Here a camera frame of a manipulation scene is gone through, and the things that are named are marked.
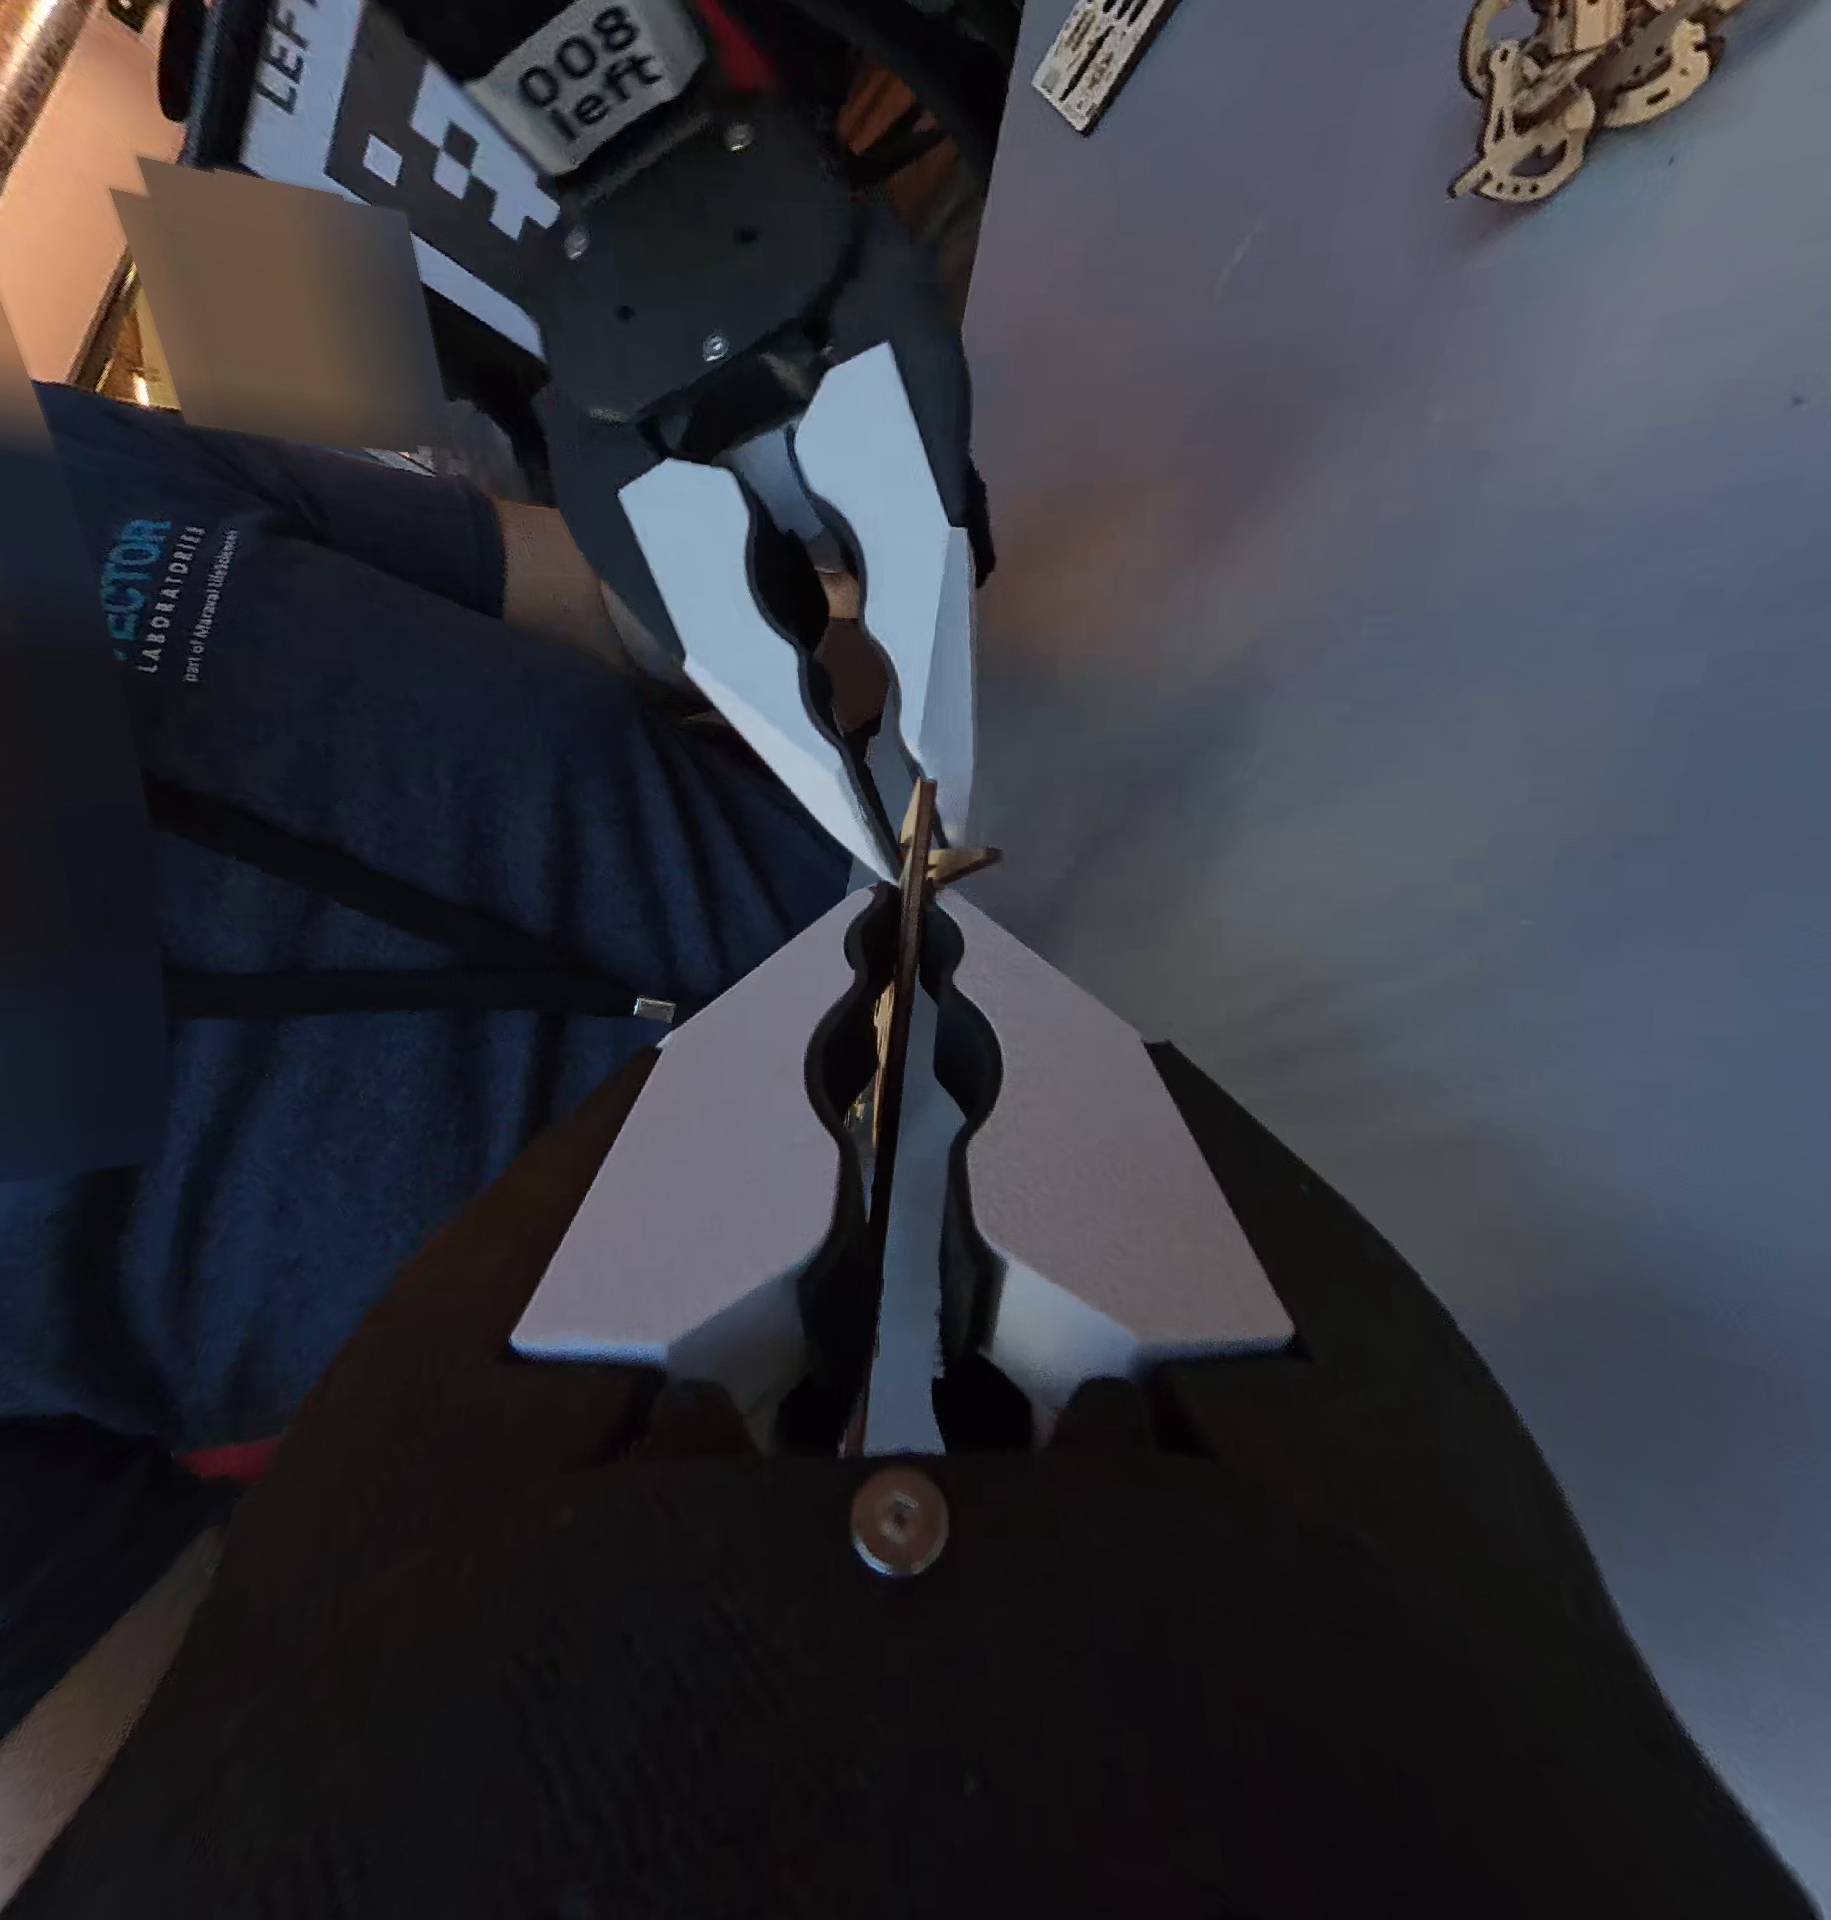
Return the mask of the wooden parts sheet with holes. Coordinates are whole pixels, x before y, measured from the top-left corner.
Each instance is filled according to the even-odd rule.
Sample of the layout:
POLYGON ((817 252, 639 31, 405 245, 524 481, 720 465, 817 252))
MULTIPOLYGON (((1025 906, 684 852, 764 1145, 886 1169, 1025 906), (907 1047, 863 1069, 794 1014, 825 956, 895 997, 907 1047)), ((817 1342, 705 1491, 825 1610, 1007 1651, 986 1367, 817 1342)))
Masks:
POLYGON ((900 1088, 907 1088, 907 1020, 917 1020, 917 973, 922 973, 922 898, 929 898, 929 828, 941 828, 941 782, 917 782, 900 817, 900 940, 895 940, 895 989, 875 997, 875 1169, 866 1169, 866 1364, 846 1422, 836 1459, 866 1447, 866 1385, 886 1357, 886 1244, 895 1244, 895 1177, 900 1177, 900 1088))

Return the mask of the wooden mechanical model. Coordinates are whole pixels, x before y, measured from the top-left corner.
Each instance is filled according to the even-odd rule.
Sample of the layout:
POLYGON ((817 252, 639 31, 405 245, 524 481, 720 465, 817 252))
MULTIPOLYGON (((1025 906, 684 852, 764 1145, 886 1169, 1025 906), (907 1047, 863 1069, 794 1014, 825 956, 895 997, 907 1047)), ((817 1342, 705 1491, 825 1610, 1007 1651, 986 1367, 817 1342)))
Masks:
POLYGON ((1507 0, 1466 8, 1458 80, 1477 100, 1477 152, 1450 199, 1539 204, 1592 135, 1676 115, 1725 58, 1734 0, 1507 0))

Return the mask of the person's navy shirt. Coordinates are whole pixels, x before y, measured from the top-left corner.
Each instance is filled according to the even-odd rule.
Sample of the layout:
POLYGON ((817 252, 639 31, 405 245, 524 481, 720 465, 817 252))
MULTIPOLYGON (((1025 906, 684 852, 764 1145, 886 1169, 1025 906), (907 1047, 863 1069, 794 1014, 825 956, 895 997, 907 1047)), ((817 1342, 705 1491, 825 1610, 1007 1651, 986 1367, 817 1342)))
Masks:
POLYGON ((189 1464, 846 887, 727 716, 498 619, 468 481, 0 399, 0 1788, 131 1734, 76 1676, 189 1464))

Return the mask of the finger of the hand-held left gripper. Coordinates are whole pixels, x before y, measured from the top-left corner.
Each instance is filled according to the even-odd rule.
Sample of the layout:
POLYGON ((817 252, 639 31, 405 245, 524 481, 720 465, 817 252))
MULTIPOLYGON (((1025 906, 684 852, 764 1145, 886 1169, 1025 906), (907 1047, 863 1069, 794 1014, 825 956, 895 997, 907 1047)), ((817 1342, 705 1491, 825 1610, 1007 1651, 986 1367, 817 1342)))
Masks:
POLYGON ((982 582, 895 344, 817 372, 785 431, 785 465, 850 549, 863 630, 900 692, 900 749, 941 787, 941 828, 966 848, 982 771, 982 582))
POLYGON ((654 465, 624 483, 624 516, 677 619, 684 675, 764 757, 764 771, 866 869, 900 876, 900 836, 866 798, 866 771, 816 699, 816 647, 779 619, 779 588, 756 582, 764 516, 735 469, 654 465))

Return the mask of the person's left forearm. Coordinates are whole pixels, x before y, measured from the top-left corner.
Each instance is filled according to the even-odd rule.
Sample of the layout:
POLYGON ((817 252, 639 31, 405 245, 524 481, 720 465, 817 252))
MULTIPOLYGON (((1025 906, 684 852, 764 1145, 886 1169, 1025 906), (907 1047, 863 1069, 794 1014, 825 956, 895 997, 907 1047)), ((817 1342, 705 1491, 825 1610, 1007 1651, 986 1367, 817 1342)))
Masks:
POLYGON ((553 647, 574 647, 639 684, 654 684, 670 712, 703 716, 705 692, 684 675, 684 652, 662 647, 624 588, 578 556, 565 514, 498 503, 498 619, 553 647))

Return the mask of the small wooden parts sheet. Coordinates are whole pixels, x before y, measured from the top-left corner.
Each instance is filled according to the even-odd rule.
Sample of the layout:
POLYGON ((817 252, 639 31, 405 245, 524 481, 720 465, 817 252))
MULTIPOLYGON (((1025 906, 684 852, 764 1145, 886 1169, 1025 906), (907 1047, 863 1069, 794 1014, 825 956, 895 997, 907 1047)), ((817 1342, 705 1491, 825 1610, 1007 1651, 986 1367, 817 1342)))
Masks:
POLYGON ((1119 80, 1139 70, 1161 19, 1167 19, 1167 0, 1075 0, 1025 87, 1075 135, 1090 135, 1108 121, 1108 100, 1119 96, 1119 80))

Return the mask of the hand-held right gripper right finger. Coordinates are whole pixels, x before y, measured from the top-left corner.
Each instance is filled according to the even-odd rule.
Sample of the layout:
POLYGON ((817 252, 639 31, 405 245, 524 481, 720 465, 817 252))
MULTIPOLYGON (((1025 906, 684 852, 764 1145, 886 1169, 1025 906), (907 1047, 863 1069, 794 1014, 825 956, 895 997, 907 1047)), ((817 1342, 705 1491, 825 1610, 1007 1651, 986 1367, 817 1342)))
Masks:
POLYGON ((1286 1357, 1209 1159, 1132 1020, 968 898, 922 918, 929 1087, 952 1097, 941 1207, 944 1447, 1036 1445, 1090 1379, 1286 1357))

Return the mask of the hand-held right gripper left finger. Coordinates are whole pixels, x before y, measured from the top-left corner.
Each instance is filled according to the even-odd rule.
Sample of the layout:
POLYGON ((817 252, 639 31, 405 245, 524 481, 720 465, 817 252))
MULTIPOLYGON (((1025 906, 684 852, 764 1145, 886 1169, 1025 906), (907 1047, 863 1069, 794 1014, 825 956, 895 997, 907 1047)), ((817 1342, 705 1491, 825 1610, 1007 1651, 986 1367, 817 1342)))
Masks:
POLYGON ((511 1350, 705 1379, 825 1447, 875 1350, 866 1125, 895 887, 695 1014, 614 1130, 511 1350))

